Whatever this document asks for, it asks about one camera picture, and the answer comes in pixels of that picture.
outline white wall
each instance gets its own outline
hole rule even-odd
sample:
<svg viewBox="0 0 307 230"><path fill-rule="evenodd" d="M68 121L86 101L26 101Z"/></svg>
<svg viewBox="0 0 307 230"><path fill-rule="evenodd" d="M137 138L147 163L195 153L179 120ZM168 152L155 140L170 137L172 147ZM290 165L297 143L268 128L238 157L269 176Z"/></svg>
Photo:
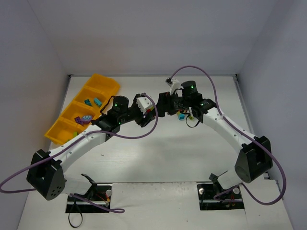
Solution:
<svg viewBox="0 0 307 230"><path fill-rule="evenodd" d="M70 74L170 74L187 64L229 74L277 0L29 2Z"/></svg>
<svg viewBox="0 0 307 230"><path fill-rule="evenodd" d="M287 176L284 203L305 230L307 194L307 1L279 0L239 75L253 127L266 135ZM270 175L281 176L276 167Z"/></svg>
<svg viewBox="0 0 307 230"><path fill-rule="evenodd" d="M0 181L45 150L67 76L26 0L0 0ZM26 173L4 186L29 188ZM17 229L27 194L0 194L0 229Z"/></svg>

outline small colorful toy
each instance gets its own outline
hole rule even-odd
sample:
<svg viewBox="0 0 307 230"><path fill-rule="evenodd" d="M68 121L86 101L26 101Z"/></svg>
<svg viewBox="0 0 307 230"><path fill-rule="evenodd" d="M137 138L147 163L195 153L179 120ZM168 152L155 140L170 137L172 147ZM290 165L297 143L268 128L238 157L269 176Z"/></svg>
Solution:
<svg viewBox="0 0 307 230"><path fill-rule="evenodd" d="M100 108L101 106L102 106L102 103L101 103L101 101L98 99L98 98L94 98L94 102L95 102L95 104Z"/></svg>
<svg viewBox="0 0 307 230"><path fill-rule="evenodd" d="M81 121L84 123L84 124L88 124L91 122L91 120L93 119L93 116L91 115L85 115L81 118Z"/></svg>
<svg viewBox="0 0 307 230"><path fill-rule="evenodd" d="M184 114L182 114L181 112L177 112L177 116L179 121L184 120L184 118L186 117Z"/></svg>
<svg viewBox="0 0 307 230"><path fill-rule="evenodd" d="M79 125L83 125L83 121L81 120L79 116L75 117L75 122L78 123Z"/></svg>
<svg viewBox="0 0 307 230"><path fill-rule="evenodd" d="M85 104L87 104L89 106L92 106L92 103L91 103L90 99L86 99L84 102L85 102Z"/></svg>

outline yellow tray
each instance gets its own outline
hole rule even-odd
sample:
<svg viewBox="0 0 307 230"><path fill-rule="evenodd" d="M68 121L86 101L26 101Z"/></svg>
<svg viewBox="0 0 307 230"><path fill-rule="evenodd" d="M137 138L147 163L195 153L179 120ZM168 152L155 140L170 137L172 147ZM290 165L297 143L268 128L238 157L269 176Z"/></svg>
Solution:
<svg viewBox="0 0 307 230"><path fill-rule="evenodd" d="M75 117L82 118L84 115L91 115L93 119L100 116L100 109L107 103L112 95L119 90L119 84L112 78L108 78L97 73L87 81L64 112L45 134L55 144L64 144L73 138L73 133L78 134L86 130L90 124L79 125L75 122ZM94 98L98 98L102 106L98 107L94 103ZM89 99L92 106L85 104Z"/></svg>

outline purple cable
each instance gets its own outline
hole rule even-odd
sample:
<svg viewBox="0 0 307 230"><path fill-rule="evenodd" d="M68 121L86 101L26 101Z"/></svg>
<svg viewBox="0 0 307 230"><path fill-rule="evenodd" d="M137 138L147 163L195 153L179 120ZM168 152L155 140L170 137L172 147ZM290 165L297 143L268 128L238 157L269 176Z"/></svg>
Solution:
<svg viewBox="0 0 307 230"><path fill-rule="evenodd" d="M259 146L266 154L268 154L269 157L271 157L271 159L272 159L272 160L275 162L275 164L277 165L277 167L278 167L278 169L279 169L279 171L280 171L280 173L281 173L281 175L282 175L282 178L283 178L283 187L282 187L282 190L281 190L279 196L278 196L275 200L273 200L273 201L271 201L271 202L267 202L267 203L258 200L258 199L250 192L250 190L246 187L245 184L242 183L242 186L246 189L246 191L248 192L248 194L249 194L255 201L257 201L259 204L262 204L262 205L273 205L273 204L277 203L278 201L280 201L280 200L282 199L282 197L284 196L284 193L286 192L287 180L286 180L286 176L285 176L285 174L284 174L283 168L282 168L282 166L280 165L280 163L278 162L278 160L270 153L270 151L268 151L265 147L263 147L263 146L262 146L260 143L258 143L256 140L254 140L253 138L249 137L248 135L246 135L245 133L243 133L241 130L239 130L237 127L235 127L235 126L227 119L227 117L225 117L225 115L222 113L222 111L221 111L221 109L220 109L220 106L219 106L219 104L218 104L217 93L216 93L216 88L215 88L214 82L213 82L212 78L209 76L209 74L208 74L206 71L204 71L203 69L201 69L201 68L199 68L199 67L197 67L197 66L183 66L183 67L177 69L177 70L172 74L172 76L170 77L170 79L172 79L172 78L176 75L176 73L178 73L180 70L185 69L185 68L195 68L195 69L198 69L198 70L200 70L201 72L203 72L203 73L208 77L208 79L210 80L211 85L212 85L212 87L213 87L213 92L214 92L214 98L215 98L216 108L217 108L217 111L219 112L219 114L222 116L222 118L226 121L226 123L227 123L231 128L233 128L235 131L237 131L237 132L238 132L239 134L241 134L242 136L246 137L248 140L250 140L250 141L252 141L253 143L255 143L255 144L256 144L257 146ZM219 194L215 195L214 197L219 197L220 195L224 194L224 192L219 193Z"/></svg>
<svg viewBox="0 0 307 230"><path fill-rule="evenodd" d="M113 136L119 137L119 138L125 138L125 139L140 139L140 138L144 138L144 137L148 136L149 134L151 134L151 133L154 131L154 129L157 127L157 124L158 124L158 109L157 109L157 106L155 105L153 99L151 99L147 94L142 93L142 96L147 97L147 98L151 101L151 103L152 103L153 106L154 106L155 115L156 115L156 119L155 119L154 126L153 126L153 128L152 128L148 133L146 133L146 134L144 134L144 135L141 135L141 136L138 136L138 137L127 137L127 136L122 136L122 135L119 135L119 134L116 134L116 133L111 133L111 132L106 132L106 131L92 131L92 132L88 132L87 135L90 135L90 134L93 134L93 133L106 133L106 134L110 134L110 135L113 135ZM39 162L37 162L37 163L31 164L31 165L25 167L24 169L21 169L21 170L19 170L18 172L14 173L13 175L9 176L8 178L6 178L4 181L2 181L2 182L0 183L0 193L12 194L12 193L23 193L23 192L35 191L36 189L34 189L34 188L23 189L23 190L7 191L7 190L3 190L3 189L2 189L2 186L4 186L4 184L6 184L9 180L11 180L12 178L18 176L19 174L21 174L21 173L23 173L23 172L25 172L25 171L27 171L27 170L29 170L29 169L32 169L32 168L34 168L34 167L36 167L36 166L38 166L38 165L40 165L40 164L43 164L43 163L45 163L45 162L47 162L47 161L49 161L49 160L51 160L51 159L53 159L53 158L55 158L55 157L61 155L61 154L63 154L66 150L68 150L69 148L71 148L72 146L74 146L75 144L77 144L79 141L81 141L81 140L84 139L84 138L85 138L84 136L78 138L78 139L75 140L73 143L71 143L69 146L67 146L66 148L64 148L63 150L61 150L59 153L57 153L57 154L55 154L55 155L53 155L53 156L51 156L51 157L48 157L48 158L46 158L46 159L44 159L44 160L42 160L42 161L39 161Z"/></svg>
<svg viewBox="0 0 307 230"><path fill-rule="evenodd" d="M93 206L95 206L97 208L100 208L100 209L102 209L104 211L114 212L114 213L118 213L118 214L121 214L121 213L125 212L125 209L123 209L123 208L107 208L107 207L103 207L103 206L95 204L92 201L84 199L83 197L80 197L80 196L75 195L75 194L69 194L69 196L75 197L75 198L77 198L77 199L79 199L81 201L85 201L85 202L87 202L87 203L89 203L89 204L91 204L91 205L93 205Z"/></svg>
<svg viewBox="0 0 307 230"><path fill-rule="evenodd" d="M216 194L216 195L213 197L213 199L214 199L214 200L218 200L218 201L225 201L225 202L242 203L243 200L221 200L221 199L218 199L219 196L224 195L224 194L227 194L227 193L229 193L229 192L232 192L232 190L233 190L234 188L237 188L237 187L239 187L239 186L236 185L236 186L233 186L233 187L231 187L231 188L228 188L227 190L225 190L225 191L223 191L223 192L221 192L221 193Z"/></svg>

